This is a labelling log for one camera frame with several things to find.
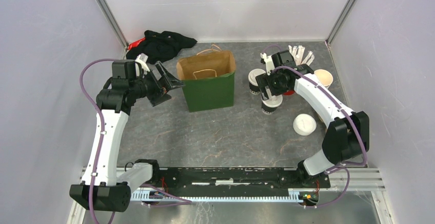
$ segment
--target red wire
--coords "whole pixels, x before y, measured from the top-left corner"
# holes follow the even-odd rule
[[[315,183],[317,184],[317,188],[315,190],[314,194],[318,194],[318,192],[320,191],[320,184],[319,184],[319,180],[316,180]]]
[[[163,188],[163,191],[165,191],[166,193],[169,192],[168,185],[165,183],[164,177],[162,177],[162,188]]]

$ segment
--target black cloth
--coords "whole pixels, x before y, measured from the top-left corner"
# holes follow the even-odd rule
[[[136,59],[141,53],[148,56],[147,63],[155,64],[157,61],[165,62],[173,59],[183,48],[192,48],[196,44],[194,38],[188,38],[179,33],[164,31],[156,33],[145,31],[145,40],[138,46],[131,48],[127,59]]]

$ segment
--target black and white paper cup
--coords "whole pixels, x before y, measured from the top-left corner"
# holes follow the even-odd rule
[[[273,114],[273,112],[283,103],[283,96],[273,96],[268,100],[261,100],[261,109],[263,113],[267,115]]]
[[[248,75],[249,91],[252,94],[257,95],[260,93],[260,88],[258,87],[258,84],[257,84],[255,77],[257,77],[258,75],[264,74],[264,73],[266,73],[266,71],[264,71],[263,69],[254,69],[251,72],[249,72],[249,75]]]

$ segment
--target paper bag handle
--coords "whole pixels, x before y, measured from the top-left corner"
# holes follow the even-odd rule
[[[215,44],[212,44],[210,49],[206,49],[206,50],[204,50],[204,51],[200,51],[200,52],[198,52],[196,55],[198,56],[199,54],[204,53],[204,52],[207,52],[207,51],[220,52],[220,51],[222,51],[222,49],[221,49],[219,46],[217,46],[217,45],[215,45]]]
[[[214,77],[217,77],[218,76],[218,73],[216,73],[216,70],[214,70],[214,69],[203,69],[203,70],[198,70],[198,71],[195,71],[195,72],[193,72],[192,74],[193,74],[193,76],[195,77],[195,79],[198,79],[197,77],[196,77],[196,73],[199,73],[199,72],[203,72],[203,71],[214,71]]]

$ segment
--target black bracket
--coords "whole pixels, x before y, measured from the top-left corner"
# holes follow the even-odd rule
[[[364,112],[353,113],[350,118],[355,123],[361,136],[365,150],[369,150],[369,118]],[[357,136],[346,118],[336,118],[332,121],[322,142],[322,150],[332,164],[349,160],[361,155],[361,147]]]
[[[185,197],[262,197],[288,196],[289,188],[330,188],[329,177],[302,178],[296,168],[176,168],[160,170],[161,187],[164,177],[169,192]],[[236,185],[226,185],[222,180]]]
[[[294,68],[301,74],[314,73],[314,71],[306,64],[299,66],[289,65],[288,67]],[[266,89],[269,89],[272,95],[278,96],[288,91],[294,90],[295,81],[299,78],[300,77],[298,75],[288,69],[278,69],[276,72],[273,72],[270,75],[267,73],[258,75],[255,77],[255,80],[257,81],[262,97],[265,100],[268,100],[269,96],[266,92]]]
[[[89,185],[71,185],[69,195],[78,204],[89,210]],[[126,211],[130,204],[131,189],[126,182],[116,186],[94,186],[93,207],[100,211]]]

